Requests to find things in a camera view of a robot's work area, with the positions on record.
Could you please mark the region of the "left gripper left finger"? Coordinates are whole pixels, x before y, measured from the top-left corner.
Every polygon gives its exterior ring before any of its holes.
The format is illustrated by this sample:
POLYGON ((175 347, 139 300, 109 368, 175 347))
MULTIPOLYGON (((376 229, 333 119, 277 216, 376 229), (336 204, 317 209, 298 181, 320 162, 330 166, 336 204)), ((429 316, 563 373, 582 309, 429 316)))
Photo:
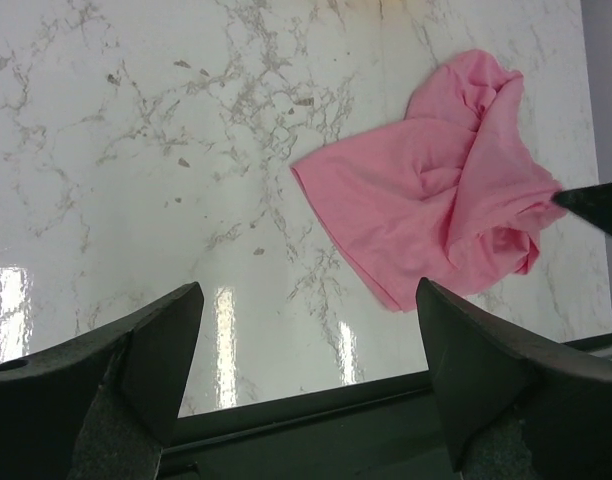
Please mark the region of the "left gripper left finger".
POLYGON ((204 295, 140 310, 0 364, 0 479, 154 479, 170 444, 204 295))

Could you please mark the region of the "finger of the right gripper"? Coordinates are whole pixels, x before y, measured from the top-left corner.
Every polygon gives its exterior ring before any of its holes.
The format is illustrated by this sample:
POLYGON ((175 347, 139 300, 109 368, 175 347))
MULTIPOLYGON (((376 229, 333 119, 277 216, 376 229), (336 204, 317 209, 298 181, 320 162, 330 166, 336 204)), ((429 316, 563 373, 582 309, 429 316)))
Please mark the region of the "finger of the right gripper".
POLYGON ((552 201, 612 237, 612 182, 562 190, 552 201))

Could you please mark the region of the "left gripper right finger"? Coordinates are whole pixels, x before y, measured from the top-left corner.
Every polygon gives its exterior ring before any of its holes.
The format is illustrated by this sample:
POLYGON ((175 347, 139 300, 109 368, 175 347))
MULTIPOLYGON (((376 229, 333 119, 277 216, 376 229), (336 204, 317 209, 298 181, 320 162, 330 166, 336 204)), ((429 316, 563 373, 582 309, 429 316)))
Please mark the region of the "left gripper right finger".
POLYGON ((422 279, 425 356, 464 479, 612 479, 612 360, 553 342, 422 279))

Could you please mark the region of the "pink t shirt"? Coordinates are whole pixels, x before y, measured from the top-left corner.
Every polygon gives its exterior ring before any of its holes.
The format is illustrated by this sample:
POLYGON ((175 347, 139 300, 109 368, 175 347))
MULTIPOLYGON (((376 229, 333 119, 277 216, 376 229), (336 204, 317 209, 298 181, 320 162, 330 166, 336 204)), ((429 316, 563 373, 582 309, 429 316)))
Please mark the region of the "pink t shirt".
POLYGON ((522 74, 474 49, 438 67, 402 120, 326 145, 291 171, 331 241, 393 312, 422 279, 460 295, 530 272, 561 186, 523 143, 522 74))

